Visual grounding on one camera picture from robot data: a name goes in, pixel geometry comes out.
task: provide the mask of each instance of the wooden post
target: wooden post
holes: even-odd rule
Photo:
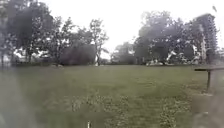
[[[211,85],[211,70],[208,70],[208,81],[207,81],[207,92],[209,91]]]

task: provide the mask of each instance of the treeline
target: treeline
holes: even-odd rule
[[[89,26],[74,25],[71,18],[53,17],[45,3],[36,0],[0,1],[0,57],[17,65],[95,64],[184,64],[203,62],[202,45],[214,53],[217,48],[214,17],[200,16],[190,22],[173,19],[169,12],[146,12],[142,27],[133,42],[116,47],[111,61],[102,20]]]
[[[198,64],[203,63],[202,42],[215,53],[214,17],[202,15],[190,22],[173,19],[169,12],[145,13],[139,35],[112,54],[113,64]]]
[[[0,1],[0,55],[13,65],[100,64],[103,44],[108,37],[102,20],[93,19],[89,27],[63,22],[53,17],[45,3],[36,0]]]

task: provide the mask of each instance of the white sky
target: white sky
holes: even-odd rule
[[[104,45],[109,51],[130,41],[138,35],[141,15],[145,11],[170,11],[174,18],[191,20],[210,12],[216,16],[219,32],[219,46],[224,38],[224,8],[222,0],[41,0],[45,2],[53,16],[71,17],[73,23],[88,27],[91,19],[101,18],[109,40]],[[212,10],[215,5],[217,13]]]

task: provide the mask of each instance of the green foliage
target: green foliage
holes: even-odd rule
[[[165,65],[171,52],[175,52],[177,58],[183,54],[179,60],[191,61],[195,56],[193,46],[200,51],[202,32],[197,21],[183,23],[180,18],[172,19],[166,11],[147,12],[143,17],[143,26],[134,42],[134,55],[139,64],[158,60]]]

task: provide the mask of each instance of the green lawn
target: green lawn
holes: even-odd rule
[[[1,86],[16,86],[19,92],[10,93],[22,100],[0,105],[0,114],[24,103],[43,128],[87,128],[88,121],[91,128],[189,128],[197,111],[193,95],[205,88],[206,75],[193,67],[9,69],[0,73]]]

